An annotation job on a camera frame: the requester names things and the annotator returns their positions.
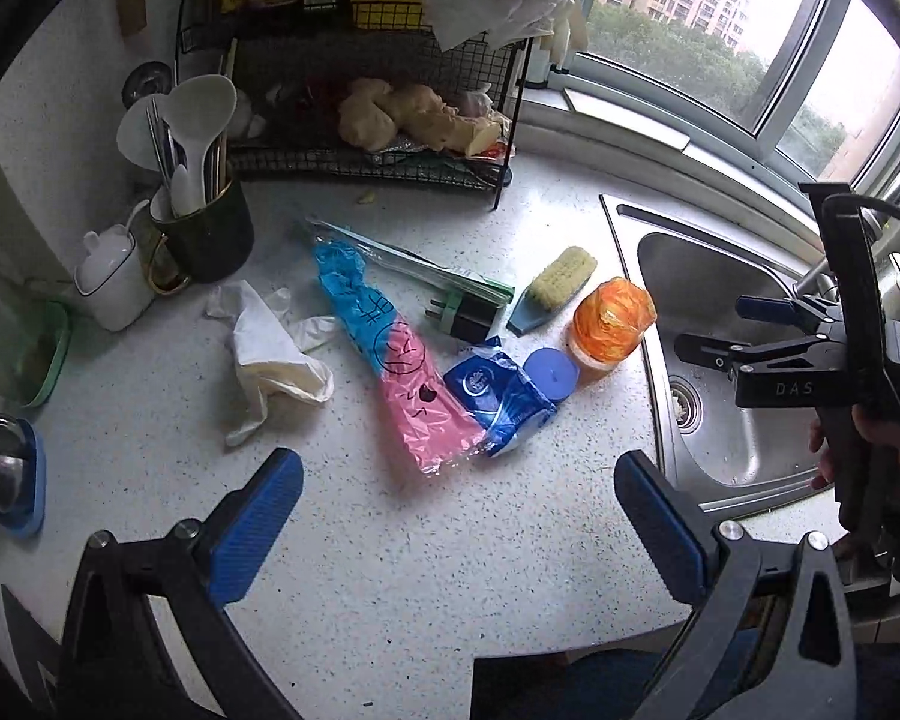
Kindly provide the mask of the small black cube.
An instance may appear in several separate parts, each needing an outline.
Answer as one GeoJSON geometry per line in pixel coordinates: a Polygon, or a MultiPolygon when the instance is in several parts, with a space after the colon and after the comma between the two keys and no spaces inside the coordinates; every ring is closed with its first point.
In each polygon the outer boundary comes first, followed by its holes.
{"type": "Polygon", "coordinates": [[[468,344],[484,343],[491,336],[499,312],[491,301],[456,289],[432,299],[425,309],[442,333],[468,344]]]}

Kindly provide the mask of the pink blue plastic bag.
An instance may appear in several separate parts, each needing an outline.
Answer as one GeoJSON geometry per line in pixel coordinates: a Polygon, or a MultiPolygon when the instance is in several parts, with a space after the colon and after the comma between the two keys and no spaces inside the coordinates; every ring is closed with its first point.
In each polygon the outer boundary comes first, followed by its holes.
{"type": "Polygon", "coordinates": [[[435,475],[474,454],[486,431],[450,394],[418,333],[382,291],[365,282],[361,254],[345,242],[313,249],[331,310],[379,379],[383,405],[419,472],[435,475]]]}

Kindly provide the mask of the ginger roots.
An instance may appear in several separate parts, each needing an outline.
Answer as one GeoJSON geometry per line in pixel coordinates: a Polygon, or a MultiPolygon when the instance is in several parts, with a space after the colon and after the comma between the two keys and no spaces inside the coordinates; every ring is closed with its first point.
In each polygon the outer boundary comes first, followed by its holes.
{"type": "Polygon", "coordinates": [[[494,148],[510,125],[493,107],[478,115],[464,114],[430,86],[395,89],[382,78],[354,80],[338,115],[340,137],[367,153],[382,153],[404,135],[430,151],[476,158],[494,148]]]}

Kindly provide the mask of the white ceramic sugar pot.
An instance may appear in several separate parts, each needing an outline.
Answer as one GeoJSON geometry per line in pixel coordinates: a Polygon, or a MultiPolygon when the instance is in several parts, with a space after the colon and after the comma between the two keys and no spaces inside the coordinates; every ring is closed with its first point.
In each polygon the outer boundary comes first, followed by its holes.
{"type": "Polygon", "coordinates": [[[87,231],[82,245],[84,259],[73,273],[76,293],[103,330],[121,332],[155,299],[144,277],[139,245],[124,224],[87,231]]]}

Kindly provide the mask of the orange plastic cup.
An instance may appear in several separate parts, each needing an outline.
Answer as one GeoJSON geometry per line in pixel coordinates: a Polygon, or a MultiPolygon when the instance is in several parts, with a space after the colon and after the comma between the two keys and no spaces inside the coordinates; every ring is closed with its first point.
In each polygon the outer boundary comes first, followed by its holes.
{"type": "Polygon", "coordinates": [[[604,376],[637,349],[655,322],[656,307],[649,291],[628,278],[614,277],[577,306],[567,344],[585,371],[604,376]]]}

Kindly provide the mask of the dark utensil holder mug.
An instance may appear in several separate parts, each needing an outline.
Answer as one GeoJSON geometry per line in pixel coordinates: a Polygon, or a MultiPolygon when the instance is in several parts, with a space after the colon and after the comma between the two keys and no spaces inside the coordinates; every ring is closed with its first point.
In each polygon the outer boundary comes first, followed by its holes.
{"type": "Polygon", "coordinates": [[[255,245],[244,186],[232,177],[205,208],[187,216],[170,214],[170,195],[159,188],[148,206],[149,220],[160,232],[146,265],[146,278],[157,296],[173,296],[191,283],[209,284],[230,277],[244,265],[255,245]],[[176,275],[169,281],[155,276],[155,259],[169,254],[176,275]]]}

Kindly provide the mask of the window frame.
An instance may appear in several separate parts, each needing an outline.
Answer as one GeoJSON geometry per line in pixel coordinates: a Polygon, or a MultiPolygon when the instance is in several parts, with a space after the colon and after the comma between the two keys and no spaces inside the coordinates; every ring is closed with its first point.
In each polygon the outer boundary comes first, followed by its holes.
{"type": "Polygon", "coordinates": [[[583,0],[546,85],[732,181],[900,200],[900,47],[865,0],[583,0]]]}

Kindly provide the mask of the white rice spoon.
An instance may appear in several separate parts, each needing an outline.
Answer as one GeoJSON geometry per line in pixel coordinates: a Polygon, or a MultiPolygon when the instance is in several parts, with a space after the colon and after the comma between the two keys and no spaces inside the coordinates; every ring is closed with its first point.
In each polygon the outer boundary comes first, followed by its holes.
{"type": "Polygon", "coordinates": [[[119,153],[159,172],[175,218],[209,203],[206,158],[237,109],[237,88],[219,73],[190,78],[169,94],[152,93],[126,110],[116,131],[119,153]]]}

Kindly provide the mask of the clear green blister package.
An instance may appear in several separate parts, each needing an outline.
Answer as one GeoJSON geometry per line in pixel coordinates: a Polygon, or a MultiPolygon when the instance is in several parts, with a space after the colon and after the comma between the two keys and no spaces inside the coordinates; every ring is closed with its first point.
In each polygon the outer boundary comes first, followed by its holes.
{"type": "Polygon", "coordinates": [[[470,293],[496,307],[505,307],[514,300],[515,289],[512,286],[491,280],[476,271],[432,262],[416,252],[368,238],[364,234],[317,216],[307,216],[304,226],[317,241],[345,242],[354,247],[364,259],[376,263],[385,270],[398,271],[414,280],[424,281],[434,288],[456,289],[462,293],[470,293]]]}

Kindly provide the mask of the blue round lid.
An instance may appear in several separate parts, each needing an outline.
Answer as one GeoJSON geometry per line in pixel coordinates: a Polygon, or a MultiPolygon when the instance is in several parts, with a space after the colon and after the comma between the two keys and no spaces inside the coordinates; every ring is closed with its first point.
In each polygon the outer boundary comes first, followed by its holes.
{"type": "Polygon", "coordinates": [[[577,388],[580,369],[571,356],[557,348],[538,348],[525,359],[526,372],[541,393],[553,403],[562,403],[577,388]]]}

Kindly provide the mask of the white plastic bag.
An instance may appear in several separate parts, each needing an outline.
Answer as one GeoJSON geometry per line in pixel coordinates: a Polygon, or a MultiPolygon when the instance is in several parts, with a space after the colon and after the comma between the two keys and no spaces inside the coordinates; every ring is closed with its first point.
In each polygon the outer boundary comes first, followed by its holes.
{"type": "Polygon", "coordinates": [[[422,0],[422,13],[443,52],[479,36],[493,50],[539,39],[564,65],[589,47],[582,0],[422,0]]]}

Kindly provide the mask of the white tissue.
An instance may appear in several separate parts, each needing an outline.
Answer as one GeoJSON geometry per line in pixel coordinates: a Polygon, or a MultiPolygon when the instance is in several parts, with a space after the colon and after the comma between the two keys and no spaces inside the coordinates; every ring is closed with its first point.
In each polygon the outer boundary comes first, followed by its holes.
{"type": "Polygon", "coordinates": [[[325,405],[334,395],[334,376],[312,351],[343,330],[333,316],[290,320],[292,293],[279,288],[263,298],[247,280],[216,286],[205,316],[230,325],[230,349],[238,385],[247,400],[244,421],[226,435],[229,449],[244,444],[269,416],[269,399],[284,395],[305,405],[325,405]]]}

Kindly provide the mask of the blue coaster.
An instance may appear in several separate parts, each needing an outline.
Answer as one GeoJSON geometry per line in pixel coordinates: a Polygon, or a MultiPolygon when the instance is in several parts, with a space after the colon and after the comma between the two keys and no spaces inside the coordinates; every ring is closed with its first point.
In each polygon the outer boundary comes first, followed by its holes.
{"type": "Polygon", "coordinates": [[[0,514],[0,525],[14,538],[34,538],[45,522],[46,455],[40,434],[27,419],[19,419],[25,437],[25,468],[22,491],[14,507],[7,514],[0,514]]]}

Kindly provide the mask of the blue white plastic wrapper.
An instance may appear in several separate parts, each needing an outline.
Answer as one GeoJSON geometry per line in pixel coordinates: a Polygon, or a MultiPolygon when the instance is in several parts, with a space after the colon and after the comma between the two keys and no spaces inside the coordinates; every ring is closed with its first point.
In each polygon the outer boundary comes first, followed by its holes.
{"type": "Polygon", "coordinates": [[[557,413],[557,406],[502,348],[499,337],[471,346],[443,374],[443,383],[482,427],[481,452],[486,457],[516,449],[557,413]]]}

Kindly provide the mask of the green coaster tray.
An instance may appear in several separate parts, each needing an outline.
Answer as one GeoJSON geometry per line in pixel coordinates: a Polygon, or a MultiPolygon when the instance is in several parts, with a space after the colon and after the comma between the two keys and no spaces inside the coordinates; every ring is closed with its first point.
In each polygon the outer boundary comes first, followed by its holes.
{"type": "Polygon", "coordinates": [[[22,351],[16,364],[20,405],[38,408],[55,390],[68,354],[73,322],[63,304],[29,301],[23,305],[22,351]]]}

